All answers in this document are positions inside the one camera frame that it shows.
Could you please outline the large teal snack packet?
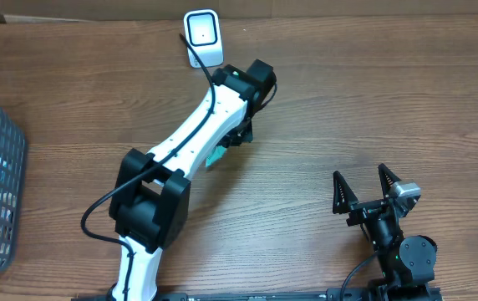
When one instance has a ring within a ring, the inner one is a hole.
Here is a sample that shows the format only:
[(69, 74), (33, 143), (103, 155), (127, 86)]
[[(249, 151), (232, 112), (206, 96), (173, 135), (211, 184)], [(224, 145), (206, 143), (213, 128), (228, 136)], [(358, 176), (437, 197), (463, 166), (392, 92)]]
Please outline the large teal snack packet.
[(218, 162), (226, 154), (226, 151), (227, 151), (226, 147), (222, 145), (216, 146), (206, 157), (205, 167), (209, 168), (212, 165), (214, 165), (216, 162)]

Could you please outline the white barcode scanner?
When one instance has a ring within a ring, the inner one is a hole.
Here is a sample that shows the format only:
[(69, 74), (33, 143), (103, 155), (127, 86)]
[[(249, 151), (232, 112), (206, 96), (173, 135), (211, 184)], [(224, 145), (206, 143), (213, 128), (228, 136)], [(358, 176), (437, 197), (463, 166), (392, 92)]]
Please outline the white barcode scanner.
[(183, 18), (185, 37), (206, 67), (223, 63), (219, 17), (212, 9), (190, 11)]

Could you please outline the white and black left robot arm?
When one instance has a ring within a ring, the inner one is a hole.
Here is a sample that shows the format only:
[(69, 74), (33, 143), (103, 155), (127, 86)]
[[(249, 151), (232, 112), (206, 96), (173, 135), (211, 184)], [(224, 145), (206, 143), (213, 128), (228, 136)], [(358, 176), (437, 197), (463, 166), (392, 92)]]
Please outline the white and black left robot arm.
[(216, 69), (205, 98), (170, 137), (146, 153), (125, 155), (109, 206), (125, 245), (109, 300), (155, 298), (161, 255), (186, 223), (193, 176), (228, 147), (252, 141), (252, 117), (276, 88), (273, 67), (259, 59), (247, 71)]

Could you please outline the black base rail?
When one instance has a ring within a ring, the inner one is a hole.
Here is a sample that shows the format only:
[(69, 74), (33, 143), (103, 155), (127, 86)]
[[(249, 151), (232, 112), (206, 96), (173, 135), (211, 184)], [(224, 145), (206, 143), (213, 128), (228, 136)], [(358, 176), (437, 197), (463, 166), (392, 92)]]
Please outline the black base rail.
[[(442, 301), (439, 288), (430, 288), (429, 292), (414, 291), (414, 294), (395, 293), (387, 300), (431, 300)], [(72, 301), (106, 301), (115, 300), (108, 292), (106, 295), (100, 296), (85, 296), (79, 298), (72, 298)], [(188, 295), (186, 293), (158, 293), (154, 297), (155, 301), (336, 301), (341, 300), (340, 288), (328, 288), (325, 292), (292, 292), (292, 293), (246, 293), (246, 294), (202, 294), (202, 295)], [(374, 298), (366, 288), (346, 288), (344, 301), (366, 301), (366, 300), (381, 300)]]

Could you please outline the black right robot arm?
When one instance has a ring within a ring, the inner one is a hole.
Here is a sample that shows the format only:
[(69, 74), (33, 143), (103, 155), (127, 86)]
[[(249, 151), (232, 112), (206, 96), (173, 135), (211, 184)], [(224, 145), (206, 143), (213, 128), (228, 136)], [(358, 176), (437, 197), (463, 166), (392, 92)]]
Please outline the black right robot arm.
[[(338, 300), (441, 300), (438, 288), (429, 286), (435, 279), (438, 247), (430, 237), (406, 237), (399, 222), (418, 203), (421, 188), (403, 181), (386, 165), (378, 166), (383, 197), (360, 202), (339, 171), (333, 173), (333, 213), (347, 214), (348, 226), (360, 226), (374, 253), (359, 263), (344, 279)], [(353, 276), (373, 260), (379, 261), (382, 277), (368, 282), (354, 293), (348, 290)]]

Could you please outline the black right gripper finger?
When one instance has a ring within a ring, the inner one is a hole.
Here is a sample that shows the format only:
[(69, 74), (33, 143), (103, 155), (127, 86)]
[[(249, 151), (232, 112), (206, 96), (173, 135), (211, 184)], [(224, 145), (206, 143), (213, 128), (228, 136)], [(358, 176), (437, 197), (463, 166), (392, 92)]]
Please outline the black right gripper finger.
[(378, 166), (379, 179), (382, 187), (383, 196), (387, 198), (389, 191), (395, 182), (401, 181), (384, 163)]
[(333, 173), (333, 213), (351, 212), (359, 204), (358, 198), (339, 171)]

